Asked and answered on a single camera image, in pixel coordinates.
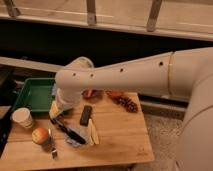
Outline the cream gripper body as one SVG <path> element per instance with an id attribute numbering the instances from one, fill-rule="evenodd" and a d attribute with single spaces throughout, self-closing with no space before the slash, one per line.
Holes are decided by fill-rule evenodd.
<path id="1" fill-rule="evenodd" d="M 69 112 L 70 112 L 70 109 L 59 108 L 57 106 L 56 101 L 53 100 L 50 110 L 49 110 L 49 117 L 51 119 L 55 119 L 55 118 L 59 117 L 60 115 L 68 114 Z"/>

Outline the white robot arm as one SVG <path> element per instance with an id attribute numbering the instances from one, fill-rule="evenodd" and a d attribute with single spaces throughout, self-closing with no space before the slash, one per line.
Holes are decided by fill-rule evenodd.
<path id="1" fill-rule="evenodd" d="M 120 90 L 189 102 L 172 171 L 213 171 L 213 47 L 96 68 L 86 57 L 61 67 L 56 104 L 70 109 L 86 89 Z"/>

